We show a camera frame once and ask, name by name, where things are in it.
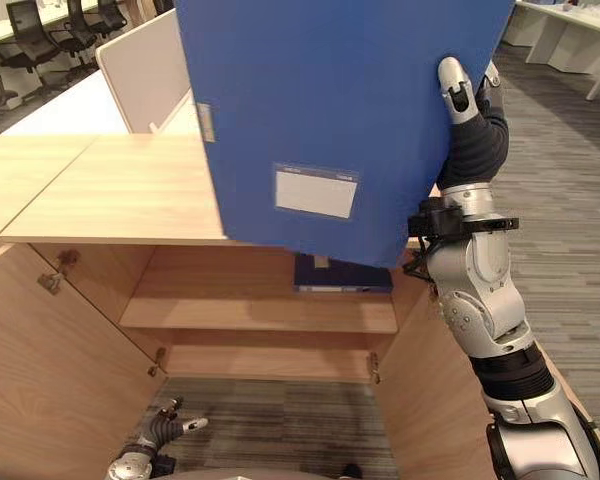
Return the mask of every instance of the blue binder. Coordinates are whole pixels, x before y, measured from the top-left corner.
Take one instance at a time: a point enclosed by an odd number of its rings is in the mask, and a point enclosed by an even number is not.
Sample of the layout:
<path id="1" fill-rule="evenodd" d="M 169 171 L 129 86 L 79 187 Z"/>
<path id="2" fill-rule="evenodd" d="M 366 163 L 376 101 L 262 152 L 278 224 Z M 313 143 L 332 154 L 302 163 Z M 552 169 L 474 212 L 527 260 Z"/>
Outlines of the blue binder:
<path id="1" fill-rule="evenodd" d="M 513 0 L 187 0 L 177 15 L 225 234 L 396 265 L 446 158 L 437 65 L 478 85 Z"/>

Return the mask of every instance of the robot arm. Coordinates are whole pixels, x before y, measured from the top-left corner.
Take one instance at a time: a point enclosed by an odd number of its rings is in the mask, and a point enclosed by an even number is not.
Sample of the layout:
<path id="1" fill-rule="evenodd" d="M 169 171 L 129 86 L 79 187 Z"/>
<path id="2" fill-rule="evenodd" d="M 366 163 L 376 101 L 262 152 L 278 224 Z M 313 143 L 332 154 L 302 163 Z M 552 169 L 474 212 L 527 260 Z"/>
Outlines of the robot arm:
<path id="1" fill-rule="evenodd" d="M 475 99 L 455 58 L 442 60 L 438 75 L 452 147 L 441 198 L 423 202 L 409 229 L 421 240 L 419 265 L 426 260 L 444 321 L 482 384 L 494 469 L 502 480 L 598 480 L 597 437 L 548 370 L 511 280 L 506 230 L 517 219 L 496 213 L 489 186 L 508 150 L 497 70 L 490 64 Z"/>
<path id="2" fill-rule="evenodd" d="M 167 443 L 207 426 L 206 418 L 182 421 L 177 418 L 177 410 L 182 406 L 182 398 L 175 398 L 170 404 L 158 410 L 155 416 L 143 425 L 140 436 L 134 443 L 122 449 L 109 468 L 105 480 L 148 480 L 154 465 L 160 459 L 158 453 Z"/>

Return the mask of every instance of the wooden cabinet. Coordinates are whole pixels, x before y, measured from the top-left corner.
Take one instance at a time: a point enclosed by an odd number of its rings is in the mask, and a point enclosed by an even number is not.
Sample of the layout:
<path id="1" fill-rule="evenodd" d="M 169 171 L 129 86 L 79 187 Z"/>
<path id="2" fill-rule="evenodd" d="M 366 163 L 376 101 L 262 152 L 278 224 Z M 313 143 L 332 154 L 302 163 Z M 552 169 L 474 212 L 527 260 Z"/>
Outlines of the wooden cabinet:
<path id="1" fill-rule="evenodd" d="M 28 245 L 0 248 L 0 478 L 102 478 L 164 381 Z"/>
<path id="2" fill-rule="evenodd" d="M 31 172 L 0 188 L 0 242 L 32 243 L 0 247 L 0 478 L 101 478 L 165 374 L 370 383 L 402 478 L 493 478 L 480 385 L 426 283 L 295 292 L 291 253 L 224 237 L 195 138 L 10 142 L 0 182 Z M 37 279 L 68 250 L 51 295 Z"/>

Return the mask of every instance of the white table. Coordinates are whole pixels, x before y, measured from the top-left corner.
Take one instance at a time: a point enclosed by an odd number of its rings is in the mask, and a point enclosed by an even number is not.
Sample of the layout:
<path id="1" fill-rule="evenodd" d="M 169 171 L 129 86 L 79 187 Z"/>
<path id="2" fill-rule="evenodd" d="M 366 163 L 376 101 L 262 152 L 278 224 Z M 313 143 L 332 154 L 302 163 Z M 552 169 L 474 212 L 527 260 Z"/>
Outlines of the white table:
<path id="1" fill-rule="evenodd" d="M 161 134 L 197 133 L 190 94 L 178 105 Z M 109 86 L 97 71 L 5 130 L 2 135 L 129 133 Z"/>
<path id="2" fill-rule="evenodd" d="M 84 11 L 90 10 L 98 6 L 98 0 L 82 0 L 82 9 Z M 40 20 L 42 20 L 43 25 L 49 25 L 51 23 L 57 22 L 69 16 L 69 11 L 67 9 L 67 4 L 65 1 L 62 1 L 58 4 L 48 4 L 44 8 L 39 9 L 40 12 Z M 4 19 L 0 20 L 0 42 L 6 40 L 13 36 L 13 30 L 11 29 L 11 23 L 5 13 Z"/>
<path id="3" fill-rule="evenodd" d="M 525 19 L 518 15 L 520 9 L 535 16 Z M 596 73 L 600 60 L 600 17 L 587 13 L 586 9 L 565 11 L 562 5 L 516 0 L 516 13 L 509 29 L 503 37 L 507 43 L 533 46 L 527 63 L 548 64 L 568 73 Z M 587 100 L 593 100 L 599 90 L 600 75 Z"/>

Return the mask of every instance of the open cabinet door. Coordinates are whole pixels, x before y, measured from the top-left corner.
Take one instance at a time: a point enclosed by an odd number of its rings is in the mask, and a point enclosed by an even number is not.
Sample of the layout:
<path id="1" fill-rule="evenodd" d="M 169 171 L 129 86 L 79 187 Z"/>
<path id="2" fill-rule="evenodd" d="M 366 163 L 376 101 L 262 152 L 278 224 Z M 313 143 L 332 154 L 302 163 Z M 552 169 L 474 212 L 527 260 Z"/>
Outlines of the open cabinet door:
<path id="1" fill-rule="evenodd" d="M 0 248 L 0 479 L 94 480 L 164 381 L 28 245 Z"/>
<path id="2" fill-rule="evenodd" d="M 402 326 L 380 360 L 375 391 L 400 478 L 495 478 L 480 383 L 427 285 L 396 276 L 393 297 Z"/>

